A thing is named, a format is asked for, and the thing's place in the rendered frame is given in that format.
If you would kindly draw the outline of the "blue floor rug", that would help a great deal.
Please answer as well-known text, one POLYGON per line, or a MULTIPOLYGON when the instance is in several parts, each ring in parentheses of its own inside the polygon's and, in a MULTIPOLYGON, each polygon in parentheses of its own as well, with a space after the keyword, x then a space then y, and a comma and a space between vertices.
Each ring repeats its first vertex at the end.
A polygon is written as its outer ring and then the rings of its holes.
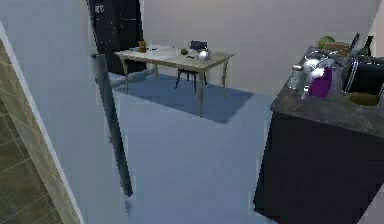
POLYGON ((171 117, 186 115, 193 119, 205 119, 225 124, 253 97, 252 93, 236 89, 227 89, 208 84, 203 87, 203 103, 199 93, 194 90, 193 82, 181 79, 175 88, 176 78, 159 75, 135 74, 128 89, 116 86, 116 100, 120 102, 122 113, 126 117, 171 117))

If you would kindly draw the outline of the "pale wooden table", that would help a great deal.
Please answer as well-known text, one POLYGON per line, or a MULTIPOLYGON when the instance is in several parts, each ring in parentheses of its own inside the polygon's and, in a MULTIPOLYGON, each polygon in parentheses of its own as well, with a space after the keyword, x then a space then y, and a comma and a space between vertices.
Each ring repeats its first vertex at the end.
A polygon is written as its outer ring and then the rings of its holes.
POLYGON ((158 66, 196 71, 198 72, 199 77, 199 115, 203 116, 204 76, 207 75, 207 72, 210 69, 222 64, 223 95, 226 95, 227 67, 229 59, 233 57, 233 54, 211 52, 211 58, 209 60, 200 61, 197 58, 198 52, 196 50, 188 49, 189 53, 187 55, 182 55, 180 48, 170 46, 151 45, 149 49, 145 53, 133 50, 115 52, 115 55, 119 57, 123 66, 125 84, 129 83, 127 60, 152 64, 154 66, 155 75, 158 75, 158 66), (151 48, 158 48, 158 50, 150 51, 149 49, 151 48))

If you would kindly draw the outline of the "black chair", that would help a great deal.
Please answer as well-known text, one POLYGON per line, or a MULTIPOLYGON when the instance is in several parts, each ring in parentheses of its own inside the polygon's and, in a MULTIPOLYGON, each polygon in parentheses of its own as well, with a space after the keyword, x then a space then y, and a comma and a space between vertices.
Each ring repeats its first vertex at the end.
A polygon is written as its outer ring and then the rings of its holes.
MULTIPOLYGON (((198 40, 192 40, 190 43, 190 48, 196 51, 201 51, 203 49, 206 49, 208 46, 208 43, 205 41, 198 41, 198 40)), ((177 72, 177 79, 176 79, 176 84, 175 87, 178 87, 181 75, 185 74, 187 79, 190 79, 190 77, 193 77, 193 83, 196 84, 196 79, 198 72, 196 71, 190 71, 186 69, 179 69, 177 72)))

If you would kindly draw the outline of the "clear salt shaker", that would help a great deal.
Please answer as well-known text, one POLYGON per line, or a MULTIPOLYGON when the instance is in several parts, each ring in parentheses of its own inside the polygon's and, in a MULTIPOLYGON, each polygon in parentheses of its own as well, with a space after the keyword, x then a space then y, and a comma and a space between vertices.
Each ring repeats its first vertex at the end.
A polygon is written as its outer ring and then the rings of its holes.
POLYGON ((293 65, 292 66, 292 74, 288 80, 287 86, 290 89, 297 89, 301 82, 301 75, 304 67, 302 65, 293 65))

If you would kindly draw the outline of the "black fridge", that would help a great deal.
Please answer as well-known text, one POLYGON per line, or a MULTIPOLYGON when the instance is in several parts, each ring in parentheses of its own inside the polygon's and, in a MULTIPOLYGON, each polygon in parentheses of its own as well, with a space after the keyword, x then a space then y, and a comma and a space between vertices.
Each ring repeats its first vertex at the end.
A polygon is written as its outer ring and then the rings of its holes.
POLYGON ((143 39, 139 0, 87 0, 97 51, 111 73, 123 75, 116 52, 138 46, 143 39))

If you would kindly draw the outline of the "silver tap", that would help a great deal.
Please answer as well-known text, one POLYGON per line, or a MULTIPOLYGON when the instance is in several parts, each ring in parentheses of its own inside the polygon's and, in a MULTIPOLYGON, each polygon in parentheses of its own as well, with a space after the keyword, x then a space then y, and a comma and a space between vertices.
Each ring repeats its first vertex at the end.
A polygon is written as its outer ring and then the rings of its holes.
POLYGON ((337 50, 313 50, 303 56, 299 65, 302 67, 302 72, 306 75, 306 79, 310 80, 323 74, 325 59, 333 59, 334 63, 341 67, 341 64, 337 61, 337 56, 337 50))

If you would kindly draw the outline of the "dark kitchen counter cabinet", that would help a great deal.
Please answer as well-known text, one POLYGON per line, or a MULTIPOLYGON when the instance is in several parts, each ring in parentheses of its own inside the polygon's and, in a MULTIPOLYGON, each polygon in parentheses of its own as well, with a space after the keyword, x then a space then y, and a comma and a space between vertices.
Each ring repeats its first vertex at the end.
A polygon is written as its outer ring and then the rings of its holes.
POLYGON ((384 91, 376 106, 342 92, 334 65, 325 98, 308 96, 302 72, 271 104, 254 209, 277 224, 358 224, 384 185, 384 91))

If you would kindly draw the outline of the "green apple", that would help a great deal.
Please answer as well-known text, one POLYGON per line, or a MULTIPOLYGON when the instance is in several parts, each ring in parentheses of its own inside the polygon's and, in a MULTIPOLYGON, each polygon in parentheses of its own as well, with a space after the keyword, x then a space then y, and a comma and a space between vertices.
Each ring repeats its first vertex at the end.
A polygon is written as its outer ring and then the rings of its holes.
POLYGON ((320 49, 323 49, 326 43, 328 43, 328 42, 332 43, 334 41, 335 41, 335 39, 331 36, 323 36, 318 41, 318 47, 320 49))

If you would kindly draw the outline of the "brown bread loaf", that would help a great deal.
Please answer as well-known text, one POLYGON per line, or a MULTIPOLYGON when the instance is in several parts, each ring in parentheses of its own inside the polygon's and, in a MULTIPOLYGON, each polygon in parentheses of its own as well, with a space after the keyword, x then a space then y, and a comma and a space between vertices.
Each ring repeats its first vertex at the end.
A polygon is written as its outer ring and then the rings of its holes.
POLYGON ((349 54, 349 44, 344 42, 327 42, 324 44, 325 51, 336 51, 336 55, 340 57, 349 54))

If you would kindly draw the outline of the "brown bowl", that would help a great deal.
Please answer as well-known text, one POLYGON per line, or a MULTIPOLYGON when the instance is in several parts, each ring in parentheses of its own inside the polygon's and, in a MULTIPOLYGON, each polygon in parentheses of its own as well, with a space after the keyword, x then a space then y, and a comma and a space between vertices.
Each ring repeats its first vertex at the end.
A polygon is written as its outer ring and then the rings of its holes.
POLYGON ((353 92, 350 93, 348 97, 354 104, 363 106, 376 106, 380 101, 379 96, 367 93, 353 92))

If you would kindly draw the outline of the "dark green bottle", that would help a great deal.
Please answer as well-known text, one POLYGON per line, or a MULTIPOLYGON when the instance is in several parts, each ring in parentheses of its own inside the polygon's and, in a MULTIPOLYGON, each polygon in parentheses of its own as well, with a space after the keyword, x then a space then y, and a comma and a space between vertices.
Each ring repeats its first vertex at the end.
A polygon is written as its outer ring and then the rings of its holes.
POLYGON ((373 36, 368 36, 365 45, 361 49, 361 53, 364 56, 370 56, 371 55, 371 44, 373 41, 374 37, 373 36))

